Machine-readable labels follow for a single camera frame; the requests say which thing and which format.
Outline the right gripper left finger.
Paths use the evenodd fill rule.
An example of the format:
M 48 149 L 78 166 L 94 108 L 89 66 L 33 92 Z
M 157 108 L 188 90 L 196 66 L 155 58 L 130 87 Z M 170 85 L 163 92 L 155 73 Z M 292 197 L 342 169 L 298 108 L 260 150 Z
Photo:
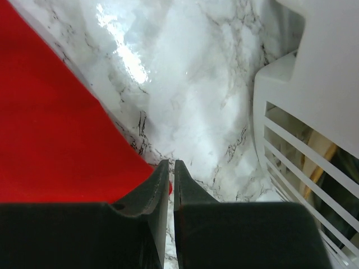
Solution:
M 115 203 L 1 204 L 2 268 L 162 268 L 169 162 Z

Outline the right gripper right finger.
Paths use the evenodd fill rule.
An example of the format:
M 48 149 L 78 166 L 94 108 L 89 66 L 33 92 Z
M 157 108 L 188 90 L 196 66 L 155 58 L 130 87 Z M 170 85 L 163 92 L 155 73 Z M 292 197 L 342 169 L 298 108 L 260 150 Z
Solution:
M 331 268 L 314 219 L 294 202 L 218 202 L 174 167 L 180 268 Z

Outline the red t shirt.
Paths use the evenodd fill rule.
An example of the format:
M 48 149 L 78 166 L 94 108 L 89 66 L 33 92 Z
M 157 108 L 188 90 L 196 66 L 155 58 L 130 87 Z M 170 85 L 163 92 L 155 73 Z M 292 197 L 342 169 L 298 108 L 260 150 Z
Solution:
M 12 5 L 1 2 L 1 202 L 114 202 L 152 174 Z

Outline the white plastic dish basket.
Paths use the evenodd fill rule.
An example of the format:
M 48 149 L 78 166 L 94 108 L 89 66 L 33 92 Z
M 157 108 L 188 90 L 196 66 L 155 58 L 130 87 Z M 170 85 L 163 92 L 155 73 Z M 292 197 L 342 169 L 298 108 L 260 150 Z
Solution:
M 358 267 L 358 2 L 265 1 L 280 55 L 254 82 L 254 138 L 280 198 L 305 206 L 334 268 Z

